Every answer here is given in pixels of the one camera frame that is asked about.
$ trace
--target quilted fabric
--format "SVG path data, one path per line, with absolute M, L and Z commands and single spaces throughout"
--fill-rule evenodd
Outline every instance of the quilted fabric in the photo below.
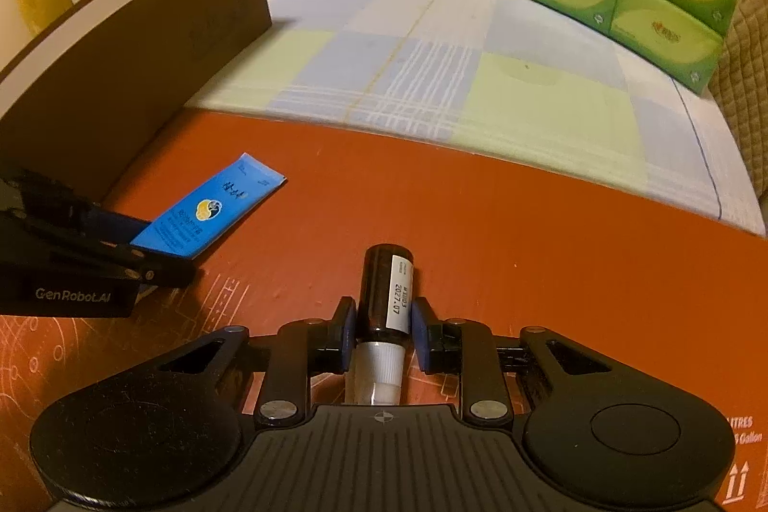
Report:
M 768 0 L 740 0 L 709 91 L 760 198 L 768 189 Z

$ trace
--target white label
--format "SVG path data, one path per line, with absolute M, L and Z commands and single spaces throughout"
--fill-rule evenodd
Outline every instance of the white label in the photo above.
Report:
M 392 256 L 392 273 L 389 275 L 389 311 L 386 326 L 392 330 L 410 332 L 408 308 L 411 304 L 413 264 L 402 256 Z

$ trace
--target small bottle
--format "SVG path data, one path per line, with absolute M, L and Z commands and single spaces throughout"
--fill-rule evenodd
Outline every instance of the small bottle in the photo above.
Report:
M 410 251 L 394 244 L 368 249 L 357 308 L 357 347 L 347 373 L 348 404 L 400 403 L 412 291 Z

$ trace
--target white bottle cap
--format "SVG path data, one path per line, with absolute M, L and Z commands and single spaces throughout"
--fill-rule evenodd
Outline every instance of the white bottle cap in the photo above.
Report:
M 401 345 L 378 341 L 359 344 L 347 374 L 347 402 L 366 406 L 399 404 L 405 361 L 406 349 Z

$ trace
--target plaid tablecloth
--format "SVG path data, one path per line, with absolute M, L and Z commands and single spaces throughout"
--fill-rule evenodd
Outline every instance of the plaid tablecloth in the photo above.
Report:
M 574 20 L 529 0 L 269 1 L 273 28 L 191 107 L 436 142 L 765 235 L 711 96 Z

